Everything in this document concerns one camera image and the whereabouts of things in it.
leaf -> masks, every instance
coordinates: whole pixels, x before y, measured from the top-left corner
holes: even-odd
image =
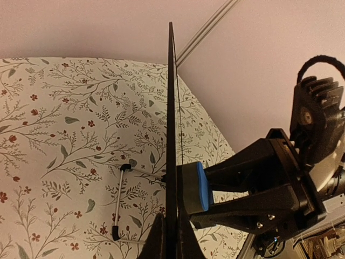
[[[42,59],[42,58],[41,58],[41,60],[42,60],[42,62],[43,62],[44,64],[47,64],[47,65],[49,65],[49,62],[48,62],[47,60],[45,60],[45,59]]]
[[[129,164],[132,166],[132,167],[135,167],[137,164],[138,164],[138,162],[137,161],[135,161],[134,159],[129,159]]]
[[[93,97],[92,97],[92,96],[90,96],[90,97],[89,97],[89,99],[90,99],[90,101],[91,101],[91,102],[93,102],[95,105],[97,105],[97,103],[96,103],[95,99],[93,99]]]
[[[18,246],[18,250],[19,250],[20,259],[30,259],[29,256],[27,255],[27,253],[25,252],[24,248],[18,244],[17,244],[17,246]]]
[[[151,161],[151,163],[156,163],[156,159],[155,159],[155,156],[152,153],[152,151],[151,151],[151,155],[150,155],[150,161]]]
[[[64,160],[68,157],[67,150],[64,145],[61,145],[61,153],[64,155]]]
[[[75,163],[82,168],[87,168],[86,165],[84,165],[84,163],[81,161],[76,161]]]
[[[137,219],[136,217],[133,217],[132,215],[130,215],[130,217],[132,218],[134,224],[136,224],[138,226],[138,228],[142,227],[142,223],[139,219]]]
[[[55,164],[56,158],[50,162],[50,164],[47,166],[47,169],[50,169]]]
[[[42,257],[45,257],[45,256],[51,254],[55,250],[58,250],[58,248],[53,248],[53,249],[50,249],[50,250],[47,250],[47,251],[43,252]]]
[[[214,234],[211,234],[211,237],[212,237],[213,240],[218,241]]]
[[[15,70],[15,69],[11,69],[10,72],[9,72],[8,78],[10,78],[11,76],[13,76],[14,73],[16,73],[16,70]]]
[[[157,193],[159,193],[161,190],[155,190],[155,192],[153,193],[153,196],[156,196]]]
[[[7,129],[10,125],[5,125],[0,127],[0,133],[3,132],[5,129]]]
[[[77,118],[65,117],[65,122],[66,122],[67,124],[75,123],[75,122],[77,122],[77,121],[80,121],[80,120],[78,120]]]
[[[96,202],[92,199],[88,199],[88,207],[87,207],[87,211],[86,213],[89,213],[93,210],[93,208],[95,207]]]

